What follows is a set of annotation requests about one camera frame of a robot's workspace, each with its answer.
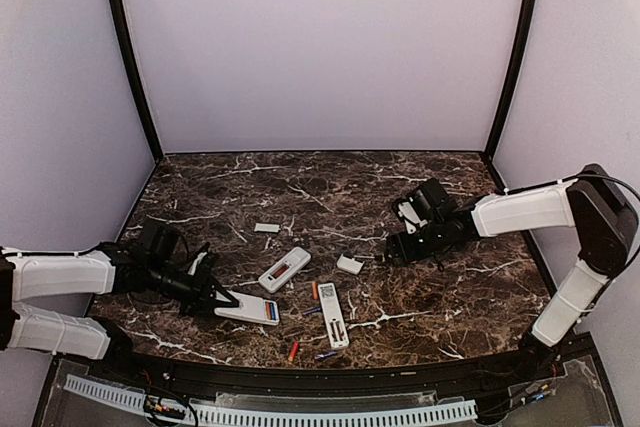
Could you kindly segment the plain white slim remote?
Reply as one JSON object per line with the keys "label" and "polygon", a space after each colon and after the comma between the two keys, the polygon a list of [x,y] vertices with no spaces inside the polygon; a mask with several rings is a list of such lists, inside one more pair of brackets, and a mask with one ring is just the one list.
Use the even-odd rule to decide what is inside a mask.
{"label": "plain white slim remote", "polygon": [[[234,296],[239,299],[240,307],[235,309],[231,309],[231,308],[216,309],[214,310],[214,314],[216,316],[238,320],[238,321],[267,325],[267,326],[277,326],[280,323],[278,305],[275,301],[256,297],[256,296],[251,296],[247,294],[242,294],[238,292],[233,292],[233,293],[234,293]],[[266,308],[265,308],[266,301],[272,301],[275,303],[275,309],[277,314],[276,321],[271,321],[267,319]]]}

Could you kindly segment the grey battery cover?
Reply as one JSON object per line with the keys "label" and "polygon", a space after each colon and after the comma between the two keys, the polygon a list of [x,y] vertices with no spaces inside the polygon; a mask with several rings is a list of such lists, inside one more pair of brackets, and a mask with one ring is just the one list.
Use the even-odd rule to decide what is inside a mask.
{"label": "grey battery cover", "polygon": [[274,233],[277,234],[281,230],[279,224],[273,223],[256,223],[254,226],[254,231],[259,233]]}

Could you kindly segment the red blue battery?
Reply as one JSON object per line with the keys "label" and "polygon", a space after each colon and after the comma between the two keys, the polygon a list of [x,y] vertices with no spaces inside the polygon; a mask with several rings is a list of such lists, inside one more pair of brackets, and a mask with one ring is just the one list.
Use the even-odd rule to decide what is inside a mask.
{"label": "red blue battery", "polygon": [[296,358],[296,355],[299,351],[299,347],[300,347],[300,343],[298,341],[295,341],[292,344],[292,347],[290,349],[289,355],[288,355],[288,361],[289,362],[293,362]]}

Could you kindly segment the white remote with barcode label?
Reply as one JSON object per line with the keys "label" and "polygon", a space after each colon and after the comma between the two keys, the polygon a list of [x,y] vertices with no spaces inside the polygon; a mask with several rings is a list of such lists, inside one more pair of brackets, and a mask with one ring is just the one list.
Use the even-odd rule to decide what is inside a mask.
{"label": "white remote with barcode label", "polygon": [[294,247],[273,264],[259,278],[258,283],[269,293],[277,292],[311,260],[311,254],[301,247]]}

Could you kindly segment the white button remote control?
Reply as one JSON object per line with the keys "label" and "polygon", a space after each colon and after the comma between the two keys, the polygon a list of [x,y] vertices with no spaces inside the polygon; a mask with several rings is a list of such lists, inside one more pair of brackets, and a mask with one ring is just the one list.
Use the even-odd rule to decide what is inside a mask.
{"label": "white button remote control", "polygon": [[320,284],[318,294],[331,348],[346,349],[350,341],[335,284]]}

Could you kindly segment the yellow handled screwdriver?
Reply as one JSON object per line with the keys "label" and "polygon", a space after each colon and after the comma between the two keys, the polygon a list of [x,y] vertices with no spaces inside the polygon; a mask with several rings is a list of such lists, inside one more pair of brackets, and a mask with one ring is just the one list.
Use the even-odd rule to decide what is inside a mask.
{"label": "yellow handled screwdriver", "polygon": [[366,255],[361,255],[361,258],[366,260],[373,260],[379,263],[389,262],[389,258],[385,254],[366,254]]}

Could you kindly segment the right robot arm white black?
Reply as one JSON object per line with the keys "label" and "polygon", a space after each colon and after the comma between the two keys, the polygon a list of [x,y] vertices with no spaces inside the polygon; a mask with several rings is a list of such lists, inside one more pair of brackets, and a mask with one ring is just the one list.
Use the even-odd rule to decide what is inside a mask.
{"label": "right robot arm white black", "polygon": [[529,329],[532,342],[510,360],[511,373],[530,381],[547,367],[547,349],[588,316],[638,258],[638,206],[638,191],[597,163],[558,180],[503,188],[464,203],[429,178],[393,201],[392,211],[404,228],[388,236],[383,258],[390,265],[409,266],[510,233],[527,235],[539,246],[543,231],[574,231],[574,264],[555,280],[550,302]]}

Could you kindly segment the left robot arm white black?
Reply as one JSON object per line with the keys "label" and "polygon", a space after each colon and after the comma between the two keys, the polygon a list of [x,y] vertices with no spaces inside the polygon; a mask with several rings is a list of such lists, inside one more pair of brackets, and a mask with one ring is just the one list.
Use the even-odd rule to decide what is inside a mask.
{"label": "left robot arm white black", "polygon": [[217,256],[207,246],[188,269],[172,260],[180,232],[157,220],[144,222],[126,243],[101,242],[85,251],[1,251],[1,347],[101,360],[120,383],[141,374],[130,338],[107,319],[73,317],[27,305],[27,300],[75,293],[156,292],[178,302],[183,315],[237,308],[240,301],[212,276]]}

